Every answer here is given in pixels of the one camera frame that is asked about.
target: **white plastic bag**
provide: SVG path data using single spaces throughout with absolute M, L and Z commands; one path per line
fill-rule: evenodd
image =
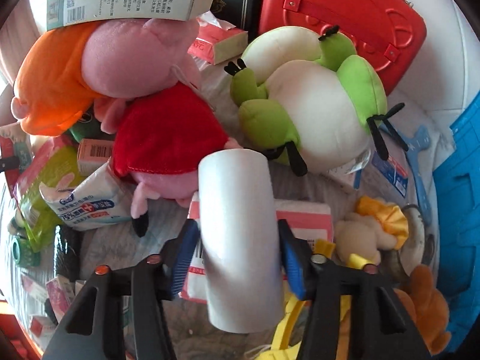
M 75 230 L 90 230 L 131 220 L 131 191 L 105 163 L 75 188 L 40 184 L 40 194 L 58 217 Z

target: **small pink box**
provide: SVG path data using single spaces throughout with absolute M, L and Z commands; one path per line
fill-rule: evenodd
M 330 207 L 323 203 L 297 202 L 275 199 L 277 219 L 286 219 L 295 237 L 304 239 L 313 249 L 317 240 L 333 242 L 332 214 Z M 200 228 L 200 201 L 198 192 L 193 195 L 188 210 L 188 218 L 195 219 Z M 203 263 L 201 241 L 193 253 L 180 297 L 197 303 L 206 303 L 206 274 Z
M 240 55 L 248 45 L 248 32 L 240 28 L 222 30 L 213 24 L 200 27 L 188 52 L 213 65 Z
M 74 289 L 66 277 L 58 275 L 46 284 L 46 290 L 53 312 L 60 322 L 75 298 Z

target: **black plush foot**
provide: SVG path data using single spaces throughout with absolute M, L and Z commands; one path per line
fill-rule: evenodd
M 247 68 L 247 65 L 245 65 L 245 62 L 243 62 L 243 59 L 239 58 L 237 59 L 237 65 L 235 62 L 229 62 L 227 66 L 223 68 L 225 72 L 230 74 L 231 76 L 236 75 L 239 71 L 242 71 L 243 69 Z
M 143 237 L 148 230 L 148 211 L 145 214 L 140 215 L 139 218 L 132 219 L 131 223 L 133 224 L 135 234 L 140 238 Z

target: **white cylinder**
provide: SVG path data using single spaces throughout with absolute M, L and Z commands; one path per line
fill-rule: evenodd
M 284 316 L 277 217 L 267 159 L 230 149 L 198 167 L 210 323 L 231 333 L 275 327 Z

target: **red suitcase toy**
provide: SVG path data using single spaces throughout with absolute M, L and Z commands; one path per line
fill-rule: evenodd
M 427 35 L 423 19 L 405 0 L 263 0 L 260 33 L 300 26 L 322 34 L 336 24 L 375 68 L 387 95 Z

